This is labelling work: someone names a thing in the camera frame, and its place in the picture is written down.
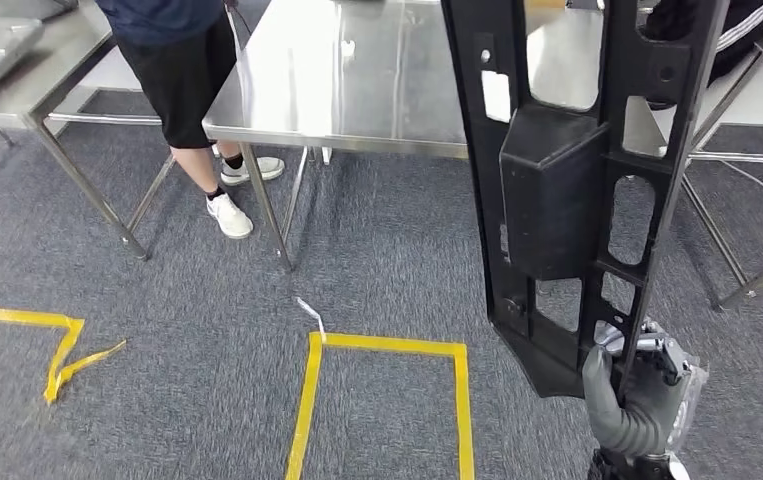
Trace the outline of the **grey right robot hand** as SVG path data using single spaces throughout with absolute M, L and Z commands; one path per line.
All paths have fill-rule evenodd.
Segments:
M 629 458 L 676 452 L 692 422 L 708 373 L 657 322 L 641 327 L 624 400 L 611 384 L 614 361 L 628 351 L 612 326 L 598 326 L 582 368 L 584 400 L 599 444 Z

